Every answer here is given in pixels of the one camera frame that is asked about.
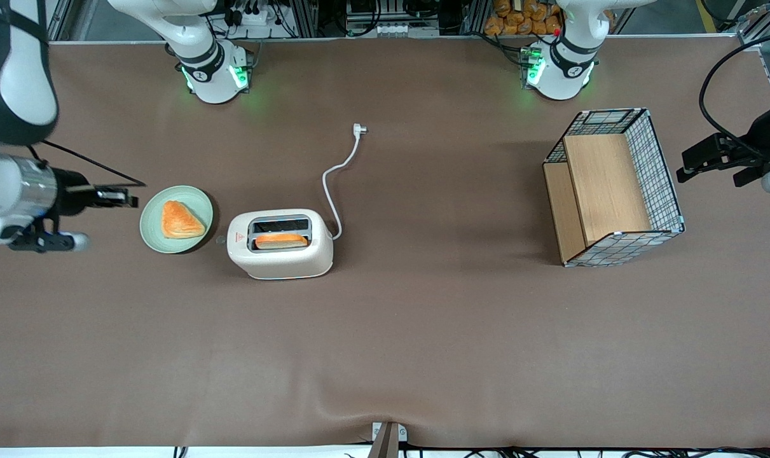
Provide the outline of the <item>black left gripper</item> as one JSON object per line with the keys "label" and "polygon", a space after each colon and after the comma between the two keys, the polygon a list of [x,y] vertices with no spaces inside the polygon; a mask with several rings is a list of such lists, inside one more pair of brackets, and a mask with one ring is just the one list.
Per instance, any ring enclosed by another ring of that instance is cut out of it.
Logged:
{"label": "black left gripper", "polygon": [[[754,119],[747,134],[741,140],[758,151],[770,162],[770,109]],[[739,146],[725,134],[715,133],[702,139],[682,153],[682,168],[677,170],[678,183],[686,183],[698,174],[713,170],[739,167]],[[762,179],[765,166],[745,167],[733,175],[735,186],[747,186]]]}

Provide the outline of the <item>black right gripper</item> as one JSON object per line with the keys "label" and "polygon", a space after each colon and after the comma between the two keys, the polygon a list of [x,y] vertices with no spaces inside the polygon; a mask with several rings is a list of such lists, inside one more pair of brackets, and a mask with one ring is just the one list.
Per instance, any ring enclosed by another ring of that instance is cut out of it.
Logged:
{"label": "black right gripper", "polygon": [[127,186],[92,186],[85,176],[67,169],[53,168],[57,195],[53,218],[76,216],[86,208],[137,208],[137,197]]}

